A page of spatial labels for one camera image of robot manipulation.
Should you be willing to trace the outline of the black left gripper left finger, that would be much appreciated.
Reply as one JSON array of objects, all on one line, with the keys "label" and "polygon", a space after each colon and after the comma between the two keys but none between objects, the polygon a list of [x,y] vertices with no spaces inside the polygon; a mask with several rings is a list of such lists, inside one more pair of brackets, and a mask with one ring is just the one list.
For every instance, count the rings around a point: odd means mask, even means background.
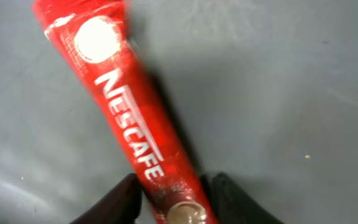
[{"label": "black left gripper left finger", "polygon": [[70,224],[134,224],[142,206],[142,186],[133,173]]}]

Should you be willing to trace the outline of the red Nescafe coffee stick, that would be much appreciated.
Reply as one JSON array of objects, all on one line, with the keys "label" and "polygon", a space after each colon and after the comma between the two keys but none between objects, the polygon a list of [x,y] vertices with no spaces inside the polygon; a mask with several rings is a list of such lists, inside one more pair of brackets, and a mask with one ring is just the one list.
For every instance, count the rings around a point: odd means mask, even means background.
[{"label": "red Nescafe coffee stick", "polygon": [[126,4],[36,0],[32,9],[104,113],[157,223],[216,223],[201,182],[127,39]]}]

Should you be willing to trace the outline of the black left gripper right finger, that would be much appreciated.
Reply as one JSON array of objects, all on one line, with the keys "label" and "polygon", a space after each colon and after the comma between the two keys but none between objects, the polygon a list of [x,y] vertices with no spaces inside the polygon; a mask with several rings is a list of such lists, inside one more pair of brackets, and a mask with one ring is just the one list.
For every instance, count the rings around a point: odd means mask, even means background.
[{"label": "black left gripper right finger", "polygon": [[200,181],[220,224],[283,224],[226,173],[203,174]]}]

